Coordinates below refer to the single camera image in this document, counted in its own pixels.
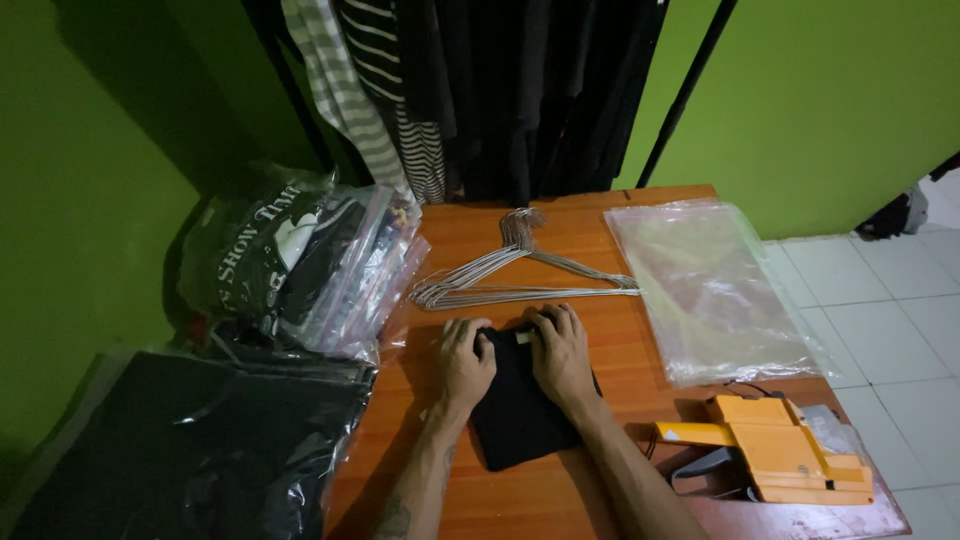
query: orange label gun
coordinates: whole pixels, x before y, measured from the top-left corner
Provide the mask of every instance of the orange label gun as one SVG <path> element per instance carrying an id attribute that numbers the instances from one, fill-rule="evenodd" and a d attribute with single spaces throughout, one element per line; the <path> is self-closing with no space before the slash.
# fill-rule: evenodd
<path id="1" fill-rule="evenodd" d="M 818 440 L 823 426 L 817 424 L 825 423 L 823 417 L 811 427 L 800 409 L 779 397 L 716 396 L 707 400 L 707 410 L 712 424 L 655 424 L 663 441 L 721 447 L 674 471 L 671 485 L 678 478 L 732 465 L 749 473 L 752 485 L 747 495 L 754 501 L 838 505 L 874 501 L 873 470 L 865 464 L 866 457 L 861 459 L 850 445 L 843 453 L 828 450 Z"/>

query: wooden table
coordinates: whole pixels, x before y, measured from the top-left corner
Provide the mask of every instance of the wooden table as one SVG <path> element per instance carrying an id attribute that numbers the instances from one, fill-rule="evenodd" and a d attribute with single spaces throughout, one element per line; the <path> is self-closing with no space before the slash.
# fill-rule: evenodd
<path id="1" fill-rule="evenodd" d="M 630 274 L 604 222 L 614 207 L 655 205 L 714 196 L 709 185 L 611 191 L 537 202 L 547 225 L 535 233 L 542 249 L 599 270 Z M 455 268 L 501 245 L 495 205 L 443 205 L 423 211 L 421 231 L 433 246 L 432 269 Z M 487 278 L 490 283 L 597 286 L 546 264 L 522 259 Z M 589 333 L 590 359 L 604 397 L 641 448 L 653 421 L 707 421 L 701 402 L 730 391 L 724 387 L 674 390 L 663 375 L 660 355 L 638 297 L 571 298 Z M 418 434 L 420 414 L 437 395 L 432 341 L 453 317 L 488 317 L 497 328 L 517 322 L 525 304 L 509 303 L 427 312 L 410 307 L 407 347 L 383 358 L 372 402 L 355 436 L 349 461 L 333 484 L 326 530 L 332 539 L 366 537 Z M 767 382 L 798 406 L 840 404 L 823 379 Z M 479 458 L 472 430 L 457 444 L 446 490 L 441 538 L 589 539 L 617 538 L 617 525 L 595 465 L 583 448 L 549 455 L 500 473 L 489 473 Z M 685 449 L 660 443 L 653 461 L 661 470 L 692 459 Z M 867 538 L 908 532 L 879 474 L 870 506 L 814 506 L 684 500 L 714 539 Z"/>

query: metal clothes hanger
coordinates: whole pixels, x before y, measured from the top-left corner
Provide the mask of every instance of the metal clothes hanger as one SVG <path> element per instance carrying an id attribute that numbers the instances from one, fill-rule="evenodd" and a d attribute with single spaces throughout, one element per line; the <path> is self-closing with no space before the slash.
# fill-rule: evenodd
<path id="1" fill-rule="evenodd" d="M 600 272 L 575 260 L 538 249 L 534 244 L 533 229 L 542 227 L 545 223 L 543 214 L 536 209 L 516 209 L 508 213 L 500 220 L 504 247 L 454 270 L 440 270 L 426 277 L 414 287 L 409 295 L 410 300 L 424 309 L 442 310 L 501 302 L 640 294 L 636 280 L 630 276 Z M 534 258 L 587 278 L 605 280 L 615 287 L 592 289 L 477 284 L 496 270 L 524 257 Z"/>

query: white tile floor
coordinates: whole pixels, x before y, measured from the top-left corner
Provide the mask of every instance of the white tile floor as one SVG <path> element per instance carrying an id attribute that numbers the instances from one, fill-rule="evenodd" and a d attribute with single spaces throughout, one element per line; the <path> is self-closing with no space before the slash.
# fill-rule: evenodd
<path id="1" fill-rule="evenodd" d="M 768 243 L 915 540 L 960 539 L 960 170 L 921 181 L 919 234 Z"/>

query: hand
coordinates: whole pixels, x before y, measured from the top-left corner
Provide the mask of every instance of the hand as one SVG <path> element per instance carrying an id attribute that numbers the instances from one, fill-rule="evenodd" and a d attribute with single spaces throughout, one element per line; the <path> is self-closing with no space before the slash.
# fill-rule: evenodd
<path id="1" fill-rule="evenodd" d="M 453 414 L 469 416 L 483 399 L 493 376 L 496 361 L 493 359 L 493 344 L 477 330 L 491 324 L 488 319 L 452 319 L 444 323 L 437 360 L 444 376 L 441 402 Z M 473 342 L 480 344 L 482 354 L 473 352 Z"/>
<path id="2" fill-rule="evenodd" d="M 557 326 L 535 308 L 524 313 L 540 331 L 530 340 L 533 346 L 534 377 L 543 393 L 564 411 L 598 399 L 590 372 L 587 331 L 567 304 L 543 306 Z"/>

